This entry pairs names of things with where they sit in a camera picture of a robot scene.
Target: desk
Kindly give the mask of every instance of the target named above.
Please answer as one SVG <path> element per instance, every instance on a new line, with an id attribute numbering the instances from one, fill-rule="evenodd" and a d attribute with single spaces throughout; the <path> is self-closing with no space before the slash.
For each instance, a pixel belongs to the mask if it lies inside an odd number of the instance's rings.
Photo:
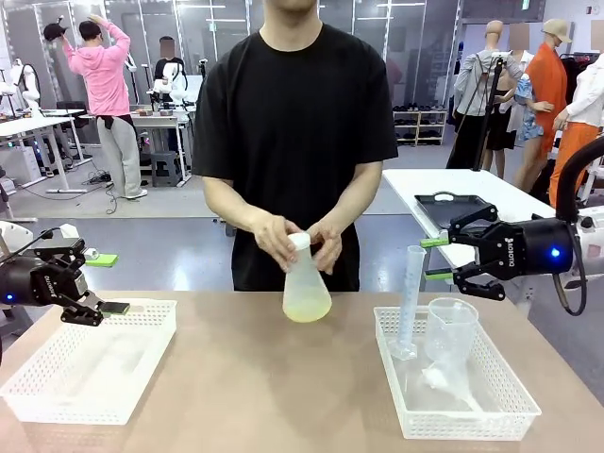
<path id="1" fill-rule="evenodd" d="M 43 136 L 48 137 L 50 142 L 50 148 L 55 157 L 55 164 L 59 170 L 59 180 L 61 183 L 61 189 L 48 189 L 47 193 L 86 193 L 85 189 L 70 189 L 67 183 L 67 177 L 65 177 L 65 169 L 63 168 L 63 162 L 61 161 L 59 148 L 57 147 L 57 140 L 55 139 L 55 133 L 53 126 L 61 125 L 63 123 L 70 122 L 69 118 L 45 118 L 43 116 L 37 116 L 33 118 L 21 118 L 19 120 L 7 121 L 0 124 L 0 138 L 4 139 L 3 142 L 20 141 L 23 145 L 23 138 L 29 136 Z M 42 146 L 42 139 L 36 137 L 38 143 Z M 42 154 L 42 161 L 44 166 L 48 167 L 48 157 Z"/>
<path id="2" fill-rule="evenodd" d="M 69 121 L 72 125 L 72 133 L 74 134 L 75 148 L 77 149 L 77 154 L 79 155 L 79 161 L 74 162 L 75 167 L 79 167 L 80 165 L 88 163 L 92 160 L 90 158 L 84 159 L 84 155 L 82 154 L 82 146 L 79 142 L 79 137 L 77 137 L 76 125 L 74 124 L 74 115 L 78 115 L 78 113 L 85 113 L 85 112 L 86 112 L 86 110 L 84 110 L 84 109 L 42 110 L 42 114 L 44 116 L 51 116 L 51 117 L 63 116 L 63 117 L 69 118 Z"/>
<path id="3" fill-rule="evenodd" d="M 403 438 L 373 314 L 398 305 L 397 294 L 334 296 L 331 313 L 310 325 L 285 318 L 281 294 L 100 295 L 178 301 L 176 335 L 129 423 L 22 424 L 0 400 L 3 453 L 600 453 L 604 445 L 604 409 L 508 301 L 464 298 L 543 410 L 522 443 Z M 17 340 L 0 384 L 58 325 L 53 308 Z"/>
<path id="4" fill-rule="evenodd" d="M 189 119 L 182 120 L 179 118 L 182 115 L 190 114 L 189 112 L 184 111 L 175 111 L 175 115 L 170 116 L 161 116 L 158 111 L 153 112 L 153 116 L 141 116 L 138 113 L 132 111 L 130 112 L 130 116 L 132 117 L 132 123 L 135 127 L 139 127 L 142 129 L 170 129 L 174 128 L 176 130 L 176 141 L 178 145 L 178 160 L 180 164 L 180 171 L 182 173 L 182 180 L 176 185 L 177 187 L 184 186 L 189 179 L 191 179 L 191 173 L 187 171 L 187 166 L 185 165 L 185 155 L 183 150 L 182 140 L 180 140 L 180 134 L 178 131 L 181 128 L 187 129 L 189 126 Z M 80 118 L 94 119 L 92 115 L 82 115 Z M 185 140 L 189 142 L 189 134 L 184 134 Z M 187 153 L 187 158 L 189 164 L 191 164 L 192 158 L 191 153 Z"/>
<path id="5" fill-rule="evenodd" d="M 429 238 L 437 238 L 440 230 L 432 224 L 415 199 L 416 195 L 427 195 L 441 191 L 459 195 L 478 195 L 493 203 L 499 211 L 499 218 L 506 222 L 530 220 L 533 213 L 542 217 L 554 217 L 556 211 L 527 193 L 508 184 L 503 179 L 485 172 L 472 170 L 385 170 L 384 177 L 396 194 L 407 205 L 411 214 Z M 461 267 L 474 261 L 475 250 L 469 245 L 451 244 L 439 247 L 440 252 L 452 268 Z M 535 281 L 539 277 L 520 277 L 519 296 L 514 300 L 526 315 L 535 296 Z M 506 283 L 506 290 L 511 287 Z"/>

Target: yellow liquid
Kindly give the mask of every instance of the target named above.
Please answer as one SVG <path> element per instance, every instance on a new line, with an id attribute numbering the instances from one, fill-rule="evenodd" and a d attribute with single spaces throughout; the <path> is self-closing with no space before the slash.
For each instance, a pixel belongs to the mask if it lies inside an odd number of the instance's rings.
<path id="1" fill-rule="evenodd" d="M 304 302 L 284 305 L 283 312 L 295 323 L 312 323 L 323 318 L 331 310 L 331 297 L 306 299 Z"/>

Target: floor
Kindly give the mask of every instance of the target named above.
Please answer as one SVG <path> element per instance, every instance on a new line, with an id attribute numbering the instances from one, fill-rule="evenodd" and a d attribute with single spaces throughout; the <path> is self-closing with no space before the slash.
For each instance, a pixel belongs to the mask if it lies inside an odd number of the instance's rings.
<path id="1" fill-rule="evenodd" d="M 443 168 L 449 149 L 450 145 L 401 147 L 399 157 L 386 162 L 386 167 Z M 507 180 L 512 179 L 520 161 L 521 150 L 508 152 Z M 69 178 L 81 182 L 88 171 L 82 166 Z M 42 193 L 42 184 L 32 190 Z M 71 223 L 89 246 L 102 253 L 119 254 L 120 259 L 112 269 L 86 269 L 93 290 L 229 291 L 232 288 L 232 239 L 225 235 L 224 225 L 210 218 L 212 214 L 203 201 L 199 181 L 192 180 L 183 189 L 154 189 L 140 202 L 120 201 L 118 212 L 112 216 L 105 214 L 109 199 L 102 190 L 69 202 L 48 202 L 20 192 L 11 197 L 11 204 L 17 215 L 41 217 L 38 224 L 31 226 L 36 232 Z M 400 205 L 396 194 L 383 182 L 377 201 L 357 222 L 363 291 L 402 290 L 406 247 L 417 244 L 423 232 Z M 99 221 L 90 217 L 109 218 Z M 132 218 L 124 223 L 122 217 Z M 141 238 L 145 238 L 146 248 L 138 245 Z M 443 258 L 434 253 L 430 267 L 445 266 Z M 450 291 L 443 282 L 430 282 L 427 290 Z M 588 308 L 579 318 L 563 311 L 549 280 L 544 279 L 538 293 L 530 321 L 604 403 L 604 304 L 599 303 L 599 295 L 604 294 L 604 280 L 590 283 Z M 571 303 L 576 297 L 573 294 Z M 34 318 L 42 313 L 43 310 L 31 311 Z M 12 341 L 5 338 L 5 347 Z"/>
<path id="2" fill-rule="evenodd" d="M 400 146 L 397 159 L 385 162 L 385 168 L 443 168 L 452 143 L 452 131 L 447 130 L 444 145 Z M 106 169 L 100 148 L 91 148 L 93 162 L 76 167 L 67 174 L 72 189 L 86 188 L 83 195 L 51 194 L 46 189 L 56 189 L 59 179 L 55 176 L 43 182 L 20 190 L 10 197 L 10 206 L 15 217 L 39 218 L 175 218 L 175 217 L 215 217 L 206 205 L 201 180 L 193 177 L 181 188 L 154 188 L 147 186 L 149 195 L 145 198 L 126 201 L 118 200 L 117 211 L 111 198 L 106 194 L 104 184 L 83 186 L 98 169 Z M 520 149 L 508 152 L 506 179 L 512 180 L 518 168 L 522 152 Z M 367 210 L 368 214 L 408 214 L 398 196 L 386 181 L 382 181 L 377 196 Z"/>

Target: shoe rack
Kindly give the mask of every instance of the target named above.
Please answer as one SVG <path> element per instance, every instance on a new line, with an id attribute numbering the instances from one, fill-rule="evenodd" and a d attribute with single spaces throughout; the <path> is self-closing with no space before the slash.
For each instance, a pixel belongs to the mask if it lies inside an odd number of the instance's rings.
<path id="1" fill-rule="evenodd" d="M 443 144 L 447 114 L 445 109 L 393 110 L 396 142 L 412 146 Z"/>

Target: black t-shirt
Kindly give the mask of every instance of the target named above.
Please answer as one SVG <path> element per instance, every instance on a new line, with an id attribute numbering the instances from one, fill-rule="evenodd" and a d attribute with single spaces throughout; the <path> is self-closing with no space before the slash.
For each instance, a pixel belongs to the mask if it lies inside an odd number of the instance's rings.
<path id="1" fill-rule="evenodd" d="M 180 71 L 185 76 L 185 62 L 179 57 L 174 57 L 173 59 L 160 59 L 155 65 L 155 73 L 153 74 L 153 80 L 158 80 L 163 78 L 163 68 L 166 63 L 180 63 Z M 172 102 L 172 97 L 170 94 L 166 93 L 161 97 L 163 102 Z"/>
<path id="2" fill-rule="evenodd" d="M 280 52 L 259 33 L 210 71 L 197 103 L 193 172 L 233 181 L 249 204 L 306 229 L 325 216 L 355 165 L 397 156 L 386 67 L 367 43 L 329 25 L 309 47 Z M 331 291 L 359 289 L 354 226 Z M 254 236 L 237 231 L 237 291 L 281 291 L 285 276 Z"/>

